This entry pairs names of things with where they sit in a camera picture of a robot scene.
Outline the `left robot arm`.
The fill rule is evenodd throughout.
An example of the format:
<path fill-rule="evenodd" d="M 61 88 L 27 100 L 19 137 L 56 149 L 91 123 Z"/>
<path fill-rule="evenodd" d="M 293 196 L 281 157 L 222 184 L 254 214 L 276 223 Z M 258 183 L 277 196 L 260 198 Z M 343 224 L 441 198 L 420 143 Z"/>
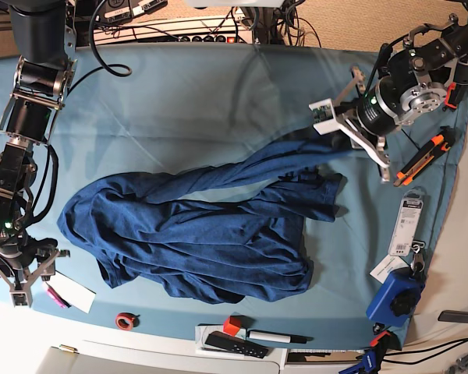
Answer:
<path fill-rule="evenodd" d="M 468 2 L 464 5 L 468 12 Z M 390 179 L 386 136 L 438 108 L 455 110 L 468 91 L 468 23 L 450 14 L 443 25 L 425 23 L 381 47 L 370 77 L 356 65 L 334 99 L 310 104 L 321 135 L 342 132 L 366 151 L 383 182 Z"/>

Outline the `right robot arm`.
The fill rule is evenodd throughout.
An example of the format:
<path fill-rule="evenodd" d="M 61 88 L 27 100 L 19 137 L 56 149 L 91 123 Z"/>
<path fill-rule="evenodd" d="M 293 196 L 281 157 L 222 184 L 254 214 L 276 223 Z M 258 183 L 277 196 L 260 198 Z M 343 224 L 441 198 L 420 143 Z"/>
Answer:
<path fill-rule="evenodd" d="M 76 86 L 75 1 L 8 1 L 20 57 L 9 101 L 0 119 L 8 140 L 0 153 L 0 278 L 14 306 L 33 304 L 37 280 L 55 275 L 69 251 L 27 229 L 52 208 L 59 157 L 51 145 L 55 122 Z"/>

